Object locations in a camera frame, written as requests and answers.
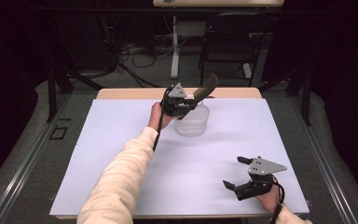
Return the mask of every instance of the black wristband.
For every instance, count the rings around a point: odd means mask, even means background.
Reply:
[[[278,203],[277,207],[275,208],[274,215],[272,215],[270,224],[275,224],[275,222],[277,221],[278,215],[282,211],[283,207],[284,207],[284,203]]]

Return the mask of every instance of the transparent container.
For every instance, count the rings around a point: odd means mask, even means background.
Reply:
[[[176,119],[174,122],[175,130],[188,137],[201,135],[205,132],[209,117],[209,108],[200,104],[191,110],[183,119]]]

